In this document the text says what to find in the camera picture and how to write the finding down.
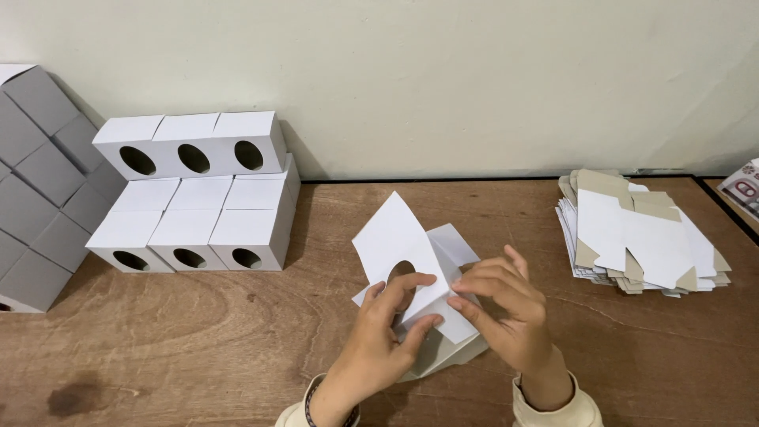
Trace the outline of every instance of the stack of box blanks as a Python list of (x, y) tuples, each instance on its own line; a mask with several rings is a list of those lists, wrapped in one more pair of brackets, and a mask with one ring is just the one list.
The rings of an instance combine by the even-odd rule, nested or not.
[(575, 277), (675, 298), (730, 283), (723, 256), (665, 192), (615, 170), (575, 170), (559, 187), (556, 212)]
[(39, 66), (0, 65), (0, 312), (45, 312), (127, 181)]
[(301, 181), (274, 112), (110, 119), (129, 183), (87, 243), (119, 270), (282, 270)]

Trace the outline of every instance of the fingernail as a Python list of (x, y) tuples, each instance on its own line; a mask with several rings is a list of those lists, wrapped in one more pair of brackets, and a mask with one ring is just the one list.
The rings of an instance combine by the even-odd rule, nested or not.
[(448, 300), (448, 305), (450, 305), (451, 307), (453, 307), (454, 310), (461, 310), (461, 302), (459, 302), (455, 298), (449, 299)]

